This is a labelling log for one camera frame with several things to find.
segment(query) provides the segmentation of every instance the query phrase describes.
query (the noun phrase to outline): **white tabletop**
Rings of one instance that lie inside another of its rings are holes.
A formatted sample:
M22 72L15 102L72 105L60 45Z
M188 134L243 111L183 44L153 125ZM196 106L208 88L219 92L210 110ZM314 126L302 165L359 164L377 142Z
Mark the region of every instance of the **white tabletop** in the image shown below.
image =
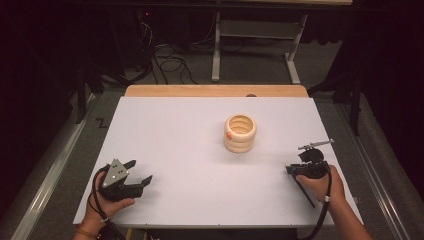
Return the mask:
M248 115L257 124L254 146L244 154L231 153L223 144L224 123L234 114ZM312 226L321 204L311 207L285 163L301 163L298 146L328 139L313 99L122 97L92 177L114 158L137 160L125 184L153 175L136 204L115 216L122 226ZM319 149L344 180L331 145ZM74 223L84 216L90 190L91 180ZM361 219L346 183L345 191ZM329 214L324 224L333 224Z

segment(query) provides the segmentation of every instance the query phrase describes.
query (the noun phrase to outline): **masking tape roll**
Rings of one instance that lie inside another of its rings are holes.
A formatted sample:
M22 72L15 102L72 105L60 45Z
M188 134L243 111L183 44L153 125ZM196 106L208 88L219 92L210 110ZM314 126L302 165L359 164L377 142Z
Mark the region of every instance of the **masking tape roll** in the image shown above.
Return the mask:
M231 152L249 151L256 135L255 121L246 115L233 115L227 119L224 128L224 145Z

